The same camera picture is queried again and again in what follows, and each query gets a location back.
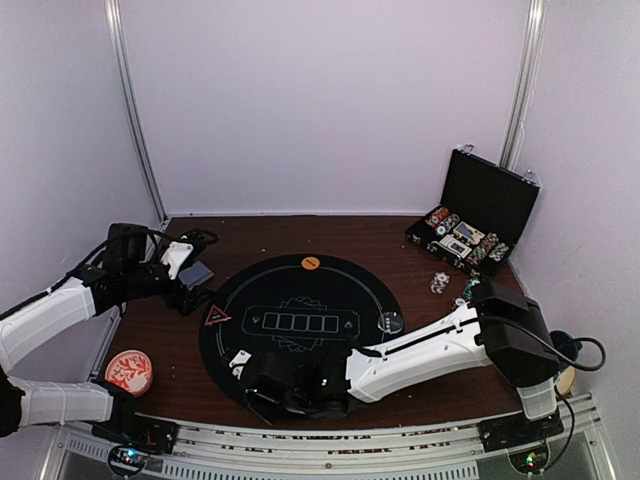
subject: black round mat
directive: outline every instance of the black round mat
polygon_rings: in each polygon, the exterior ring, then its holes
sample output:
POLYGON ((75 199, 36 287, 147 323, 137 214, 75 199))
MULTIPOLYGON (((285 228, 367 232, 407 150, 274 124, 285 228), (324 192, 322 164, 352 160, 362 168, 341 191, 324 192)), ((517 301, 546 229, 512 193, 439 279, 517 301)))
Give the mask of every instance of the black round mat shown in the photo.
POLYGON ((403 333, 378 328, 385 312, 401 315, 395 297, 354 263, 326 255, 274 257, 218 290, 200 325, 200 354, 218 387, 244 405, 228 366, 238 351, 274 352, 303 363, 344 352, 347 336, 375 345, 403 333))

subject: stack of poker chips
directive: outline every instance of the stack of poker chips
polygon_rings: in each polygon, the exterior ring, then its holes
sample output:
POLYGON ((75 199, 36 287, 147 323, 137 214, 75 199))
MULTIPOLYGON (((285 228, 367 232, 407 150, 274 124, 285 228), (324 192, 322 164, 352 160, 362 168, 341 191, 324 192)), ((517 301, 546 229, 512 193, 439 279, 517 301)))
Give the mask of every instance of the stack of poker chips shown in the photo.
POLYGON ((436 235, 442 237, 449 233, 451 229, 458 224, 458 222, 460 222, 460 217, 455 213, 452 213, 440 222, 440 225, 436 228, 436 235))
POLYGON ((440 207, 439 209, 437 209, 435 212, 431 214, 431 216, 427 219, 426 223, 431 228, 436 228, 436 225, 438 225, 442 220, 444 220, 448 216, 449 216, 449 210, 447 209, 447 207, 440 207))
POLYGON ((473 287, 475 287, 476 285, 478 285, 480 282, 481 282, 481 280, 479 278, 472 278, 471 280, 469 280, 469 283, 467 283, 467 286, 464 288, 464 292, 462 292, 462 297, 467 302, 470 302, 471 300, 473 300, 473 295, 471 294, 471 289, 473 287))
POLYGON ((437 272, 431 279, 431 285, 429 285, 429 288, 431 288, 433 293, 442 295, 444 293, 444 289, 449 285, 449 280, 449 275, 444 272, 437 272))
POLYGON ((480 245, 473 249, 473 252, 467 257, 467 263, 478 266, 482 260, 487 256, 493 247, 498 243, 498 236, 495 233, 490 233, 482 239, 480 245))
POLYGON ((451 302, 451 306, 449 307, 449 312, 453 312, 466 304, 467 302, 464 298, 454 298, 453 301, 451 302))
POLYGON ((491 260, 495 260, 496 262, 499 262, 500 260, 502 260, 504 258, 505 254, 508 251, 509 251, 509 246, 506 243, 500 242, 496 246, 496 248, 491 250, 491 253, 489 254, 489 258, 491 260))

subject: brown tabletop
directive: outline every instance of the brown tabletop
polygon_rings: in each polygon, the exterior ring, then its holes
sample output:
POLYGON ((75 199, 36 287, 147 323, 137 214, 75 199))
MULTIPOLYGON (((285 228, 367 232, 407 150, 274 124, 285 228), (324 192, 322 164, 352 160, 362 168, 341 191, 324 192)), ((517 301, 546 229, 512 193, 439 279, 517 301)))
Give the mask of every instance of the brown tabletop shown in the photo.
MULTIPOLYGON (((333 255, 357 263, 380 278, 395 294, 406 331, 428 325, 449 312, 468 277, 404 239, 413 217, 251 217, 181 218, 168 232, 206 228, 220 236, 200 260, 226 279, 266 258, 291 253, 333 255), (451 276, 443 295, 429 290, 437 271, 451 276)), ((520 291, 509 267, 496 281, 520 291)), ((192 422, 236 427, 268 427, 229 400, 213 383, 200 360, 198 330, 202 307, 189 317, 168 310, 161 298, 129 306, 107 359, 127 349, 145 352, 153 363, 153 385, 138 400, 142 413, 192 422)), ((389 395, 340 420, 308 420, 271 428, 365 429, 427 425, 479 418, 520 408, 520 401, 492 367, 452 373, 389 395)))

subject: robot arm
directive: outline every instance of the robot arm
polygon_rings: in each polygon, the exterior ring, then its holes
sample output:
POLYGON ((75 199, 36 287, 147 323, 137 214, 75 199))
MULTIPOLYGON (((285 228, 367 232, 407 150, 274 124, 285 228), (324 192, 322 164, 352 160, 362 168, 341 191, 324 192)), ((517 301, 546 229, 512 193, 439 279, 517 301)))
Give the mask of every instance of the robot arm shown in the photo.
POLYGON ((553 387, 560 362, 525 332, 553 343, 536 302, 484 283, 475 287, 472 306, 391 341, 349 349, 343 357, 295 365, 272 353, 241 351, 229 367, 249 408, 273 422, 291 415, 340 417, 410 385, 494 365, 517 389, 531 422, 557 409, 553 387))
POLYGON ((187 290, 177 275, 207 242, 199 233, 186 235, 171 242, 159 262, 144 262, 147 234, 144 227, 112 225, 101 266, 81 266, 55 291, 0 321, 0 437, 26 425, 133 414, 132 396, 110 384, 33 382, 10 374, 47 340, 126 301, 163 295, 182 314, 197 308, 200 292, 187 290))

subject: white wall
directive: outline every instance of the white wall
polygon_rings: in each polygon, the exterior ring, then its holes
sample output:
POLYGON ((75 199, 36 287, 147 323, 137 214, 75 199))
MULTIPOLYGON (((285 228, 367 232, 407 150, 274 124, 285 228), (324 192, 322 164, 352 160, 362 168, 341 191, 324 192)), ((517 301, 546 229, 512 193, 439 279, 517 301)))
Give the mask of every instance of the white wall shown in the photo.
POLYGON ((640 478, 640 6, 549 3, 518 168, 543 189, 515 264, 551 326, 608 347, 580 388, 595 393, 624 478, 640 478))
POLYGON ((170 213, 419 213, 500 156, 526 0, 122 3, 170 213))
MULTIPOLYGON (((101 0, 0 9, 0 311, 50 286, 114 221, 154 224, 127 129, 101 0)), ((86 380, 105 319, 14 371, 86 380)), ((0 441, 0 477, 33 478, 46 428, 0 441)))

